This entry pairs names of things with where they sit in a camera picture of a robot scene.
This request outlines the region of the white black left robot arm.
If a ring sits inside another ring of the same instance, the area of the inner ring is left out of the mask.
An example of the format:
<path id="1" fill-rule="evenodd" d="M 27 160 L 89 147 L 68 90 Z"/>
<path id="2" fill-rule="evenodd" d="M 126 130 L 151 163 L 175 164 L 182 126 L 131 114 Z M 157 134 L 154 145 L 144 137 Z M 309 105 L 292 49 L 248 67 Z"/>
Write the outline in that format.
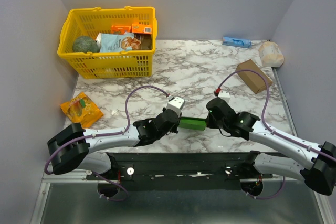
<path id="1" fill-rule="evenodd" d="M 88 155 L 98 151 L 151 145 L 168 133 L 177 133 L 180 119 L 181 109 L 166 108 L 155 118 L 139 120 L 124 128 L 91 130 L 73 123 L 47 142 L 50 158 L 45 173 L 71 172 L 79 168 Z"/>

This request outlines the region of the green paper box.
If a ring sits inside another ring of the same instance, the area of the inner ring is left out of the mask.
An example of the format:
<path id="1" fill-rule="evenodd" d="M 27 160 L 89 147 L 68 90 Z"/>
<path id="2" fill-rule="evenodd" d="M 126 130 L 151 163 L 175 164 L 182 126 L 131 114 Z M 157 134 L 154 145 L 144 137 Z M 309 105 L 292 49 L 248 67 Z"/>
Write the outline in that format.
<path id="1" fill-rule="evenodd" d="M 183 116 L 180 119 L 179 128 L 204 131 L 206 129 L 206 120 Z"/>

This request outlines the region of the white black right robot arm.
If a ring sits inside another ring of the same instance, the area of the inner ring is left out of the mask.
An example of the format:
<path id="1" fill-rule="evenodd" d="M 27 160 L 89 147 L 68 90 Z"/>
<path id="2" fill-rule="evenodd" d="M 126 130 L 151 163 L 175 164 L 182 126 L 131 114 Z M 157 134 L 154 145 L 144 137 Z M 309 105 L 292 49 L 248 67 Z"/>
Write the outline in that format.
<path id="1" fill-rule="evenodd" d="M 235 112 L 216 97 L 210 100 L 207 127 L 225 131 L 230 137 L 243 138 L 266 145 L 281 154 L 258 153 L 243 162 L 242 173 L 249 178 L 257 174 L 276 174 L 303 181 L 310 189 L 330 196 L 335 187 L 335 145 L 313 143 L 280 131 L 249 112 Z"/>

